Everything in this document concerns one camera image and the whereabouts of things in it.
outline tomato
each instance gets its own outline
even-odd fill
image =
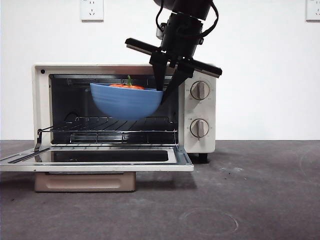
[[[110,87],[116,87],[116,88],[125,88],[125,89],[140,89],[144,90],[145,88],[143,86],[136,86],[131,84],[131,77],[128,75],[128,85],[124,84],[110,84]]]
[[[110,87],[116,87],[116,88],[125,88],[125,89],[140,89],[144,90],[145,88],[143,86],[136,86],[136,85],[124,85],[124,84],[110,84]]]

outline blue bowl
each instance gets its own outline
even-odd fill
[[[90,83],[95,105],[109,117],[139,120],[151,116],[159,107],[163,92],[153,88],[132,89]]]

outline robotic arm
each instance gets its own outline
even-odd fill
[[[186,79],[192,78],[195,70],[205,74],[220,77],[222,70],[218,67],[196,61],[193,55],[197,45],[202,45],[207,36],[217,25],[218,10],[213,0],[154,0],[160,6],[155,22],[156,36],[162,40],[161,46],[156,47],[145,42],[128,38],[125,43],[128,48],[151,55],[156,88],[162,91],[167,64],[176,68],[171,82],[163,93],[162,103]],[[202,32],[202,20],[206,20],[210,7],[216,14],[213,25]],[[172,10],[167,23],[158,23],[158,17],[163,8]]]

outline electrical outlet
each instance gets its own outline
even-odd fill
[[[306,0],[306,20],[320,21],[320,0]]]
[[[82,21],[103,21],[104,0],[80,0]]]

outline oven control knob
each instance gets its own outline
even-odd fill
[[[208,97],[210,88],[204,81],[196,81],[190,89],[190,93],[193,98],[197,100],[203,100]]]
[[[200,139],[208,134],[209,125],[205,120],[197,119],[191,123],[190,131],[195,137]]]

